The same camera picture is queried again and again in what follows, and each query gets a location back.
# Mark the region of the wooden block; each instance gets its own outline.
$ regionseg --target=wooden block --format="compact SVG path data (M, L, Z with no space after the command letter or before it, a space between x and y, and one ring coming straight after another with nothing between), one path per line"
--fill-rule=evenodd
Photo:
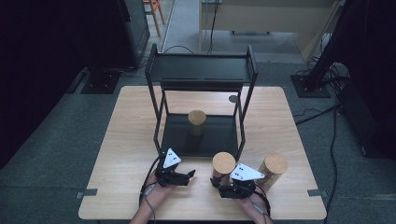
M192 110L188 116L189 131L194 136L200 136L205 132L206 114L202 110Z
M220 179L221 185L230 184L230 173L235 168L235 158L228 152L219 152L213 157L212 178Z
M259 179L256 182L263 187L264 191L267 191L285 174L288 167L288 161L282 154L271 152L265 156L259 168L259 171L265 175L265 178Z

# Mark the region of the human hand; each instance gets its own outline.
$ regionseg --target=human hand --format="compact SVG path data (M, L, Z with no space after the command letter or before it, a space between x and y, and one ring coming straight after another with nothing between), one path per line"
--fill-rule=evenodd
M265 195L265 192L262 191L261 188L256 187L255 191ZM273 220L261 212L259 212L256 206L259 206L260 209L267 214L267 206L262 198L253 193L249 198L246 199L233 199L239 206L245 211L245 213L253 219L256 224L272 224Z
M143 192L143 199L144 197L147 197L149 199L151 207L155 210L161 205L161 203L167 198L167 196L172 193L175 188L177 188L176 185L168 185L162 187L158 183L158 178L155 175L154 170L148 177L146 189Z
M148 177L140 207L131 219L130 224L147 223L152 215L154 215L155 218L154 211L160 207L168 195L177 187L176 185L162 187L157 181L158 178L154 170Z

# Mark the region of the black metal shelf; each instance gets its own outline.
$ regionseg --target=black metal shelf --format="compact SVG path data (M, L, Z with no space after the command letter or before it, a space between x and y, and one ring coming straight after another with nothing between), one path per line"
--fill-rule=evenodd
M145 73L157 118L154 143L159 154L169 147L179 156L213 157L218 152L225 151L239 160L245 144L244 118L258 75L251 46L248 46L246 54L211 55L159 53L154 44ZM160 106L154 94L153 82L159 82L162 88ZM249 85L247 98L242 106L241 92L247 84ZM193 136L189 133L188 114L169 112L166 102L167 91L235 92L233 114L206 114L204 134ZM160 145L158 135L163 109L166 113L166 122ZM239 146L237 122L240 129Z

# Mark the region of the wooden chair leg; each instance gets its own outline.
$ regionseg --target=wooden chair leg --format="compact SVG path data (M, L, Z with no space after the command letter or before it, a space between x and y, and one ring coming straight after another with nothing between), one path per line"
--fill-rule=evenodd
M157 16L155 15L155 12L152 12L152 18L154 19L155 29L157 29L157 35L158 37L161 37L161 31L160 31L160 27L158 26Z
M160 10L161 20L163 21L163 24L165 24L165 20L163 19L163 10L161 9L160 2L158 2L158 9Z

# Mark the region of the tabletop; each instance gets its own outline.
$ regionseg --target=tabletop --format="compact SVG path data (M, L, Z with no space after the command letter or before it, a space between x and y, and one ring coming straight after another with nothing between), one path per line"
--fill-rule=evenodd
M159 87L155 91L161 95ZM167 100L172 112L200 109L208 114L224 114L233 112L230 94L169 91ZM132 218L141 186L158 156L153 142L155 123L148 87L123 87L87 186L97 189L97 193L84 196L78 212L81 218ZM281 88L255 87L245 118L245 135L239 162L259 169L269 152L281 153L288 160L288 171L267 192L272 218L325 218L321 197L307 192L318 186ZM181 159L176 171L186 174L195 169L195 176L187 187L178 187L165 200L155 212L157 220L249 220L236 203L221 199L219 191L212 187L212 158Z

